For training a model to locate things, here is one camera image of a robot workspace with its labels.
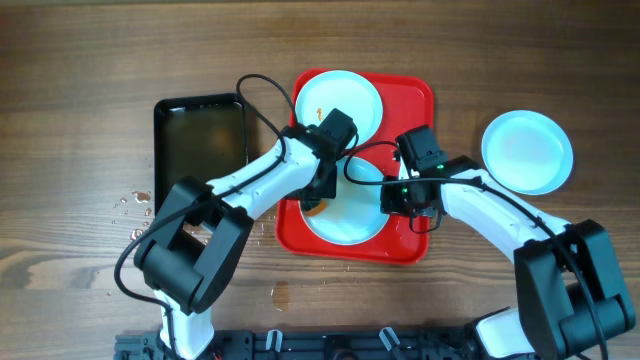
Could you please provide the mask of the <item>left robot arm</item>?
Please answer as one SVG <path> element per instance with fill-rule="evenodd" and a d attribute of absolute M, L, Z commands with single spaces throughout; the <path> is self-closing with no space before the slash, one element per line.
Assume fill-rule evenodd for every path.
<path fill-rule="evenodd" d="M 319 125 L 285 127 L 274 147 L 225 177 L 186 177 L 140 237 L 134 264 L 163 309 L 171 359 L 195 359 L 213 339 L 211 307 L 238 265 L 254 222 L 282 199 L 316 207 L 337 192 L 337 162 L 357 135 L 331 110 Z"/>

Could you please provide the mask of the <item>light blue plate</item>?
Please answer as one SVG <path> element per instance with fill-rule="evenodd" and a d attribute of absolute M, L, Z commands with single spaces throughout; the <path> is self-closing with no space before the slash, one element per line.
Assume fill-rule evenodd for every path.
<path fill-rule="evenodd" d="M 573 147 L 565 131 L 548 116 L 531 110 L 496 117 L 482 136 L 481 155 L 500 184 L 532 196 L 561 188 L 574 165 Z"/>
<path fill-rule="evenodd" d="M 316 75 L 296 97 L 296 118 L 305 126 L 319 126 L 334 109 L 353 119 L 359 145 L 370 140 L 382 122 L 383 104 L 378 90 L 354 72 L 331 70 Z"/>
<path fill-rule="evenodd" d="M 337 163 L 337 187 L 334 199 L 318 214 L 303 214 L 305 224 L 325 242 L 340 246 L 369 241 L 387 224 L 390 216 L 381 211 L 380 186 L 358 185 L 344 177 L 343 158 Z"/>

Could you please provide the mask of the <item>green and orange sponge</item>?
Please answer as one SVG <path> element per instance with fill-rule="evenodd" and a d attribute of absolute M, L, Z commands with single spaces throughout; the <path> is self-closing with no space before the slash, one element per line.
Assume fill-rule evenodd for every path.
<path fill-rule="evenodd" d="M 314 217 L 323 212 L 328 204 L 324 199 L 303 200 L 300 202 L 302 214 L 306 217 Z"/>

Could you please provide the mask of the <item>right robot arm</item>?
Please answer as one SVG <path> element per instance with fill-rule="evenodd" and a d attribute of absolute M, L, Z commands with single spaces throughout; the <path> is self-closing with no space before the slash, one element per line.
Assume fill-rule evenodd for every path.
<path fill-rule="evenodd" d="M 481 234 L 514 266 L 517 305 L 475 321 L 479 355 L 566 359 L 632 330 L 635 309 L 608 232 L 597 222 L 551 216 L 497 184 L 466 156 L 448 159 L 427 126 L 394 140 L 399 172 L 381 210 L 411 222 L 444 216 Z"/>

